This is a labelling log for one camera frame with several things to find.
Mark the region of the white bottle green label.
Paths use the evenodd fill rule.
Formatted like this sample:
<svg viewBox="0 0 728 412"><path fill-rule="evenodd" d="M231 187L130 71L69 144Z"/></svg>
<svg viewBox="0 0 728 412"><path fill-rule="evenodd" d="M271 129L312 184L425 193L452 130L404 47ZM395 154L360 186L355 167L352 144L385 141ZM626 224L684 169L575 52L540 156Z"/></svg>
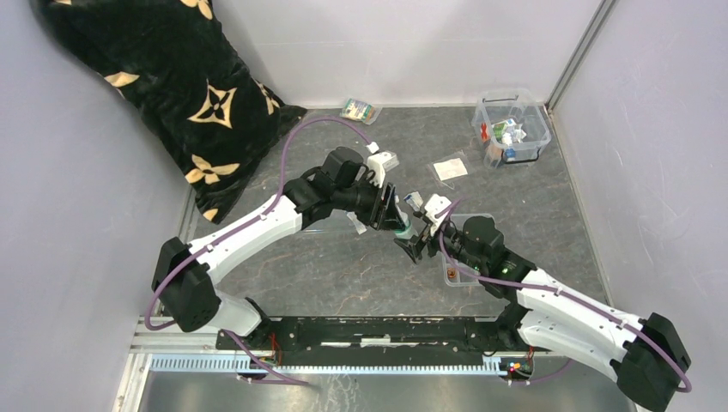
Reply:
<svg viewBox="0 0 728 412"><path fill-rule="evenodd" d="M412 226L410 217L405 214L402 216L402 220L403 228L401 230L397 230L395 232L395 235L398 239L410 239L416 234L415 229Z"/></svg>

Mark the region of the clear box lid black handle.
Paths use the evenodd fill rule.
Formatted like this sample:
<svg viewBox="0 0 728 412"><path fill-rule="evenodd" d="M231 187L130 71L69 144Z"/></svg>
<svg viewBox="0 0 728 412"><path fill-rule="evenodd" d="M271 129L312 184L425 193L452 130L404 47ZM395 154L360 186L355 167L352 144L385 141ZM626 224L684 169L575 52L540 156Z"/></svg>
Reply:
<svg viewBox="0 0 728 412"><path fill-rule="evenodd" d="M331 215L321 221L313 223L302 230L303 233L324 234L324 233L355 233L359 235L354 225L346 216L346 211L333 210Z"/></svg>

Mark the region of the clear compartment organizer tray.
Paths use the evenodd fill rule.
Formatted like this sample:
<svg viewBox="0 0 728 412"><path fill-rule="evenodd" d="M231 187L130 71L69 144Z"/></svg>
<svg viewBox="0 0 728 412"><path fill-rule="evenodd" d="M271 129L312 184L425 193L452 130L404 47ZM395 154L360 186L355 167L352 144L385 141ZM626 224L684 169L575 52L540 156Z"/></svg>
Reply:
<svg viewBox="0 0 728 412"><path fill-rule="evenodd" d="M452 221L452 224L456 228L461 228L464 225L464 223L468 219L470 219L472 217L485 217L485 218L489 218L491 220L494 219L494 217L491 214L478 213L478 214L452 214L452 216L450 217L450 220ZM480 286L480 283L478 282L477 279L473 278L472 276L468 276L467 274L464 274L462 272L462 270L465 270L468 273L473 272L473 273L476 273L479 276L480 273L478 273L476 270L469 269L466 265L464 265L462 262L459 262L458 260L455 260L455 263L457 265L456 266L453 266L442 255L440 255L440 261L441 261L441 268L442 268L443 279L444 279L445 284L448 287L451 287L451 288L465 288L465 287L476 287L476 286ZM459 279L458 279L457 282L450 282L447 279L446 270L448 268L454 268L454 269L456 269L458 271Z"/></svg>

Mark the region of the gauze pad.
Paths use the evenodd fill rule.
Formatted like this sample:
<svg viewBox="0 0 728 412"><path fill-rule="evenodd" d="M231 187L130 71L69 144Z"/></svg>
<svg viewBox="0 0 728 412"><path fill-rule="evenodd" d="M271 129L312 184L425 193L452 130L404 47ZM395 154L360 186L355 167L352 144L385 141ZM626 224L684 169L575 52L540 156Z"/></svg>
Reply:
<svg viewBox="0 0 728 412"><path fill-rule="evenodd" d="M458 150L436 161L427 164L434 183L438 187L455 190L465 179L472 175L476 169L471 165L470 159L464 150Z"/></svg>

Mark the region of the colourful bandage packet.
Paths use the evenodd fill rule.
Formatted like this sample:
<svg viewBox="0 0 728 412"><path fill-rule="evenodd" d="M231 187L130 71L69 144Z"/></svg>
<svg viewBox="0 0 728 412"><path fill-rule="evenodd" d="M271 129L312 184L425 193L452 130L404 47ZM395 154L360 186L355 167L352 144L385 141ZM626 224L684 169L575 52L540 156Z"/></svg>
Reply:
<svg viewBox="0 0 728 412"><path fill-rule="evenodd" d="M381 113L382 108L362 100L347 99L343 108L339 112L341 118L360 122L363 124L373 124Z"/></svg>

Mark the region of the brown medicine bottle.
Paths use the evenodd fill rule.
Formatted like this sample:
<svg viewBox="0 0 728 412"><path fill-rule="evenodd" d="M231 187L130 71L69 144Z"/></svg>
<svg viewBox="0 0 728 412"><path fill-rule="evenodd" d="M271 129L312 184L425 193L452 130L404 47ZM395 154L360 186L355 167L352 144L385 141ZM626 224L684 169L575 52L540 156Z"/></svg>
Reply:
<svg viewBox="0 0 728 412"><path fill-rule="evenodd" d="M496 168L502 161L503 150L490 142L485 149L485 163L492 168Z"/></svg>

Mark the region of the clear plastic storage box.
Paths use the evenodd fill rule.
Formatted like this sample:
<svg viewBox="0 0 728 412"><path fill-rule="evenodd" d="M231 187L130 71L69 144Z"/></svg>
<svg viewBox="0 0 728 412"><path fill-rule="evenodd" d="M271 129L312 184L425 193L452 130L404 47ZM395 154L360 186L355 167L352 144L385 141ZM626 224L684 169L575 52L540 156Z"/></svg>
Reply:
<svg viewBox="0 0 728 412"><path fill-rule="evenodd" d="M537 161L552 140L544 106L525 88L487 91L471 120L483 163L498 168Z"/></svg>

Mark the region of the blue white bandage roll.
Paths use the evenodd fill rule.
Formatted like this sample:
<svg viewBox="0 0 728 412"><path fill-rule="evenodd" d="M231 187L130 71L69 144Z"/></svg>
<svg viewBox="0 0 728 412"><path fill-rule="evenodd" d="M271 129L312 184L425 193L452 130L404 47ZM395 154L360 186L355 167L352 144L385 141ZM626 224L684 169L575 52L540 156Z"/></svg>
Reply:
<svg viewBox="0 0 728 412"><path fill-rule="evenodd" d="M503 159L506 163L514 163L518 160L518 152L515 148L506 148L503 153Z"/></svg>

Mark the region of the teal item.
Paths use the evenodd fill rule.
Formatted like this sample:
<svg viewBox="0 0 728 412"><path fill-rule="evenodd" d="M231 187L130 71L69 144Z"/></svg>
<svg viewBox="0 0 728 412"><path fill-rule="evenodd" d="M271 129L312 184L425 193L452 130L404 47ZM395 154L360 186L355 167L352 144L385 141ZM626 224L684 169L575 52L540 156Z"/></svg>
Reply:
<svg viewBox="0 0 728 412"><path fill-rule="evenodd" d="M523 125L514 118L507 118L492 125L495 140L507 146L522 143L527 137Z"/></svg>

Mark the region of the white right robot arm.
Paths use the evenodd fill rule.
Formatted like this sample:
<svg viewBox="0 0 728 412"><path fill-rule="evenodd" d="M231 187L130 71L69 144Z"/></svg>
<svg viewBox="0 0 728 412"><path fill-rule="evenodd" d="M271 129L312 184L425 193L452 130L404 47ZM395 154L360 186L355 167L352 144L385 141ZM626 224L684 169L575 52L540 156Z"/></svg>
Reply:
<svg viewBox="0 0 728 412"><path fill-rule="evenodd" d="M693 386L691 359L675 325L653 312L644 318L557 281L505 245L490 217L476 215L461 226L428 221L418 235L395 244L418 263L440 254L456 270L508 301L512 318L497 324L507 350L524 344L577 361L613 381L628 399L649 411L665 411L677 393Z"/></svg>

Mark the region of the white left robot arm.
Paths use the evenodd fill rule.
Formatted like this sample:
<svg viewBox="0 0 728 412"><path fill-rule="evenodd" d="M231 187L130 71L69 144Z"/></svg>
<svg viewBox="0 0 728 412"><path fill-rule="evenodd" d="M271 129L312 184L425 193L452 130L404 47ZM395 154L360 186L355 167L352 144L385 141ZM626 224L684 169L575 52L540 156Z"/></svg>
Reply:
<svg viewBox="0 0 728 412"><path fill-rule="evenodd" d="M406 231L395 187L385 180L397 164L390 151L362 158L353 149L339 147L321 166L289 180L236 222L189 243L178 237L167 240L151 284L153 301L171 316L169 324L183 332L215 326L233 332L248 349L262 348L270 338L262 310L250 300L225 295L219 283L268 245L329 218L335 210L353 214L374 230Z"/></svg>

